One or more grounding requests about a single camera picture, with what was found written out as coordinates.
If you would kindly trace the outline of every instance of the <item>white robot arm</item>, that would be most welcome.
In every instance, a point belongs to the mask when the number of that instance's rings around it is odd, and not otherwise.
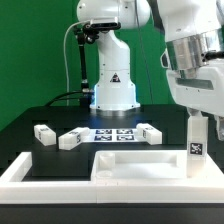
[[[81,0],[77,6],[80,21],[89,20],[88,26],[99,30],[96,41],[99,52],[99,82],[95,85],[95,100],[90,105],[94,113],[123,115],[138,108],[135,85],[130,79],[130,49],[116,38],[114,31],[102,31],[111,23],[120,23],[122,29],[143,26],[150,17],[146,0]]]
[[[221,1],[158,0],[165,29],[167,79],[177,104],[190,115],[215,115],[224,140],[224,42]]]

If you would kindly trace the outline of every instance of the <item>white base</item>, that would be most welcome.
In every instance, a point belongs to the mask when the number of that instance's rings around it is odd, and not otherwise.
[[[0,203],[224,203],[223,173],[208,156],[205,177],[187,178],[186,153],[99,151],[90,181],[21,182],[24,152],[0,178]]]

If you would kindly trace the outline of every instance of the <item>white block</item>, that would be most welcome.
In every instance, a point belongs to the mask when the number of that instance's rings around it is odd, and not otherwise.
[[[208,118],[191,116],[187,130],[187,176],[205,175]]]
[[[56,133],[46,125],[34,126],[35,137],[45,146],[56,144]]]
[[[162,144],[162,132],[149,124],[138,124],[136,126],[138,135],[146,139],[150,145]]]
[[[71,150],[82,143],[82,138],[89,135],[89,128],[76,128],[59,137],[59,149]]]

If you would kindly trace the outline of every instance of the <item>green screen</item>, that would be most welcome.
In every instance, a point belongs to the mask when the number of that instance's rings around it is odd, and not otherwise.
[[[67,28],[77,22],[77,3],[78,0],[1,0],[0,130],[26,109],[42,106],[66,92],[63,39]],[[160,66],[160,56],[165,48],[164,37],[154,30],[152,20],[141,29],[141,34],[151,77],[153,103],[173,103],[165,70]],[[120,30],[116,35],[131,49],[131,78],[137,87],[138,102],[151,104],[138,30]],[[79,51],[72,33],[68,36],[67,57],[70,90],[79,90]],[[96,44],[86,45],[86,62],[88,79],[93,88],[98,81]]]

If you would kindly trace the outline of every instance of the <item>black table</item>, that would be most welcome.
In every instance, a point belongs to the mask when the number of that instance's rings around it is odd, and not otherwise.
[[[32,151],[33,166],[24,178],[36,180],[88,180],[98,150],[186,149],[187,112],[177,105],[142,106],[126,117],[92,115],[81,107],[34,107],[25,111],[0,133],[0,174],[24,151]],[[91,129],[135,128],[149,123],[163,133],[163,144],[85,143],[71,151],[44,147],[33,127],[46,124],[60,136],[76,127]],[[209,115],[208,153],[224,169],[224,143],[215,136]],[[79,169],[70,169],[76,161]],[[1,223],[223,223],[224,204],[57,204],[0,205]]]

